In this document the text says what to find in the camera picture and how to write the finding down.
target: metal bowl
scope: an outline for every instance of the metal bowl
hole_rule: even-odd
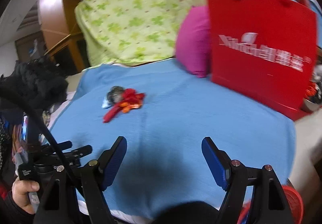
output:
[[[321,107],[321,103],[320,104],[313,103],[303,98],[302,110],[311,113],[311,112],[317,111],[320,107]]]

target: metal screw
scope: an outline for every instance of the metal screw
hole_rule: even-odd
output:
[[[95,166],[97,163],[98,163],[98,161],[97,161],[97,160],[91,160],[91,161],[88,163],[88,165],[89,165],[89,166]]]
[[[231,164],[232,164],[233,166],[238,167],[238,166],[240,165],[240,161],[239,161],[239,160],[232,160],[232,161],[231,161]]]
[[[64,168],[64,166],[63,166],[63,165],[60,165],[60,166],[58,166],[58,167],[57,167],[57,169],[56,169],[56,170],[57,170],[58,172],[62,172],[64,169],[65,169],[65,168]]]
[[[269,164],[266,164],[265,169],[268,170],[268,171],[271,171],[273,169],[273,167],[271,165],[269,165]]]

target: logo on bag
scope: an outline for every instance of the logo on bag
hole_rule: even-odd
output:
[[[285,65],[300,72],[303,72],[303,60],[307,63],[311,63],[312,61],[306,56],[302,58],[296,54],[292,55],[290,52],[284,50],[270,48],[267,45],[261,45],[260,48],[257,48],[257,44],[255,44],[256,37],[257,33],[246,32],[242,35],[241,42],[238,42],[238,39],[219,35],[221,40],[219,45],[224,45],[231,49],[254,55],[267,61]]]

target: bed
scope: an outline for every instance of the bed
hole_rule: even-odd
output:
[[[102,101],[115,85],[146,93],[144,105],[102,123]],[[104,196],[110,209],[148,219],[185,201],[220,206],[224,191],[201,153],[205,136],[247,166],[271,164],[281,183],[291,172],[296,139],[294,123],[284,115],[188,74],[176,59],[88,69],[51,132],[74,148],[92,145],[82,164],[98,158],[118,136],[126,137],[128,151]]]

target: red paper bag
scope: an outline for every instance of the red paper bag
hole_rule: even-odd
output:
[[[297,117],[316,60],[316,17],[291,0],[208,0],[212,81]]]

